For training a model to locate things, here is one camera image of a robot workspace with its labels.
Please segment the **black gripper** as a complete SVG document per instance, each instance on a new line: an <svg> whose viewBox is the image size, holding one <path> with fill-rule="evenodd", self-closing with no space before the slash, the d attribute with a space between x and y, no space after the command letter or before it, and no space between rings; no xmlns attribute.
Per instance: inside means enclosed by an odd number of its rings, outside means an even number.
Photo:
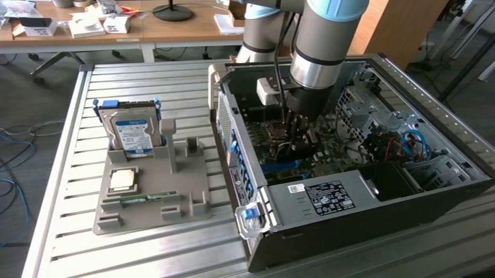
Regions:
<svg viewBox="0 0 495 278"><path fill-rule="evenodd" d="M329 98L329 88L313 90L304 87L289 89L285 100L286 108L297 115L314 122L321 115Z"/></svg>

